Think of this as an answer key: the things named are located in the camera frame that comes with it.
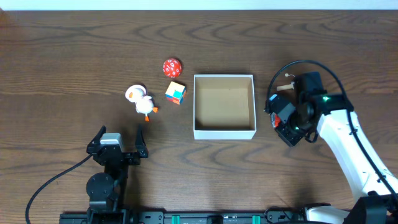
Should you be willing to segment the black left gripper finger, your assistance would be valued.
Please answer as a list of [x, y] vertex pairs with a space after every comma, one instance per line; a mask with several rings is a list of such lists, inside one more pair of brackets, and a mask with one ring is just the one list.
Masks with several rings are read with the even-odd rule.
[[106, 126], [102, 125], [96, 136], [90, 141], [88, 145], [89, 146], [100, 145], [100, 140], [105, 132], [106, 132]]
[[137, 152], [146, 152], [147, 151], [147, 146], [146, 146], [144, 137], [142, 135], [141, 125], [139, 125], [137, 128], [135, 148], [136, 148]]

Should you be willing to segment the red toy truck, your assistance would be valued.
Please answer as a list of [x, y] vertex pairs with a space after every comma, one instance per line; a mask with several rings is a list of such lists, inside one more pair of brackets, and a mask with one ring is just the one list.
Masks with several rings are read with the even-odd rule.
[[274, 129], [278, 127], [278, 125], [280, 124], [280, 118], [278, 117], [277, 114], [275, 113], [271, 114], [271, 123]]

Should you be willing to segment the wooden rattle drum toy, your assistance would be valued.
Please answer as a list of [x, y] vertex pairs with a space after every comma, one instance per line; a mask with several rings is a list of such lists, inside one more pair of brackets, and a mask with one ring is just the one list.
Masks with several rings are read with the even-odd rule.
[[[295, 75], [286, 73], [285, 77], [295, 77]], [[293, 89], [294, 89], [294, 81], [291, 81], [290, 84], [278, 86], [276, 88], [277, 91], [293, 90]]]

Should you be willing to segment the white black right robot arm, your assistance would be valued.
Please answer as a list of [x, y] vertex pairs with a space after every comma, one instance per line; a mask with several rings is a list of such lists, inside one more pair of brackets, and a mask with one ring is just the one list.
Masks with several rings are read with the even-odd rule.
[[297, 101], [269, 99], [271, 121], [288, 146], [322, 138], [336, 157], [351, 189], [350, 211], [311, 205], [292, 223], [397, 223], [397, 177], [385, 166], [364, 134], [353, 106], [343, 94], [329, 94], [318, 72], [295, 76], [277, 91], [293, 90]]

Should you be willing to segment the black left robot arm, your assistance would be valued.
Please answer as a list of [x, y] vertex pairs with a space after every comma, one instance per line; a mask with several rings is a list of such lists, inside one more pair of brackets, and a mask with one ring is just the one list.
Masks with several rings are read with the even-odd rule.
[[86, 152], [104, 167], [90, 177], [86, 192], [90, 198], [87, 223], [138, 223], [135, 212], [124, 206], [129, 166], [138, 166], [149, 155], [142, 128], [135, 138], [135, 150], [125, 152], [119, 133], [107, 133], [102, 126], [87, 145]]

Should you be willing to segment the white pink duck toy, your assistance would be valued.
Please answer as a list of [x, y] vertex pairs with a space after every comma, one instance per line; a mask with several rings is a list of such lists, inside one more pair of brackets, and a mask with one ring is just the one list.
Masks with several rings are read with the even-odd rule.
[[145, 115], [145, 121], [149, 122], [149, 114], [157, 113], [159, 108], [154, 105], [152, 97], [142, 85], [132, 85], [125, 92], [125, 98], [135, 104], [136, 112]]

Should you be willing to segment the multicolour puzzle cube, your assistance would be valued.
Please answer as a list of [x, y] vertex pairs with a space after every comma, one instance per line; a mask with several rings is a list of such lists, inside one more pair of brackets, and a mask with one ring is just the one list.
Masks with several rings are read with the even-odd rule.
[[166, 99], [180, 105], [186, 94], [186, 87], [177, 82], [170, 82], [165, 92]]

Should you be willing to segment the white cardboard box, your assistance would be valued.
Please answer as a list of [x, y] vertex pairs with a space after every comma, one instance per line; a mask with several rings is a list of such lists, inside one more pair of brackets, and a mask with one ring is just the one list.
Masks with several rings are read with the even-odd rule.
[[196, 140], [250, 140], [256, 128], [252, 75], [196, 74], [193, 136]]

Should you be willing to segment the red lettered ball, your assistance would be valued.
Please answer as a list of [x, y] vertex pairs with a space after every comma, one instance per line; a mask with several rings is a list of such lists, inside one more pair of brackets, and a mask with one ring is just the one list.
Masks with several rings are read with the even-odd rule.
[[177, 78], [182, 73], [182, 64], [176, 58], [169, 58], [164, 62], [162, 69], [167, 77]]

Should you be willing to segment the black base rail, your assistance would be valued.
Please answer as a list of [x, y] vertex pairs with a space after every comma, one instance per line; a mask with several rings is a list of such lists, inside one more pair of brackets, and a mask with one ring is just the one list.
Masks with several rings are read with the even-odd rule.
[[99, 215], [89, 217], [85, 213], [64, 213], [61, 224], [84, 223], [128, 223], [128, 224], [266, 224], [266, 223], [308, 223], [301, 214], [268, 210], [260, 213], [177, 213], [141, 212], [134, 215]]

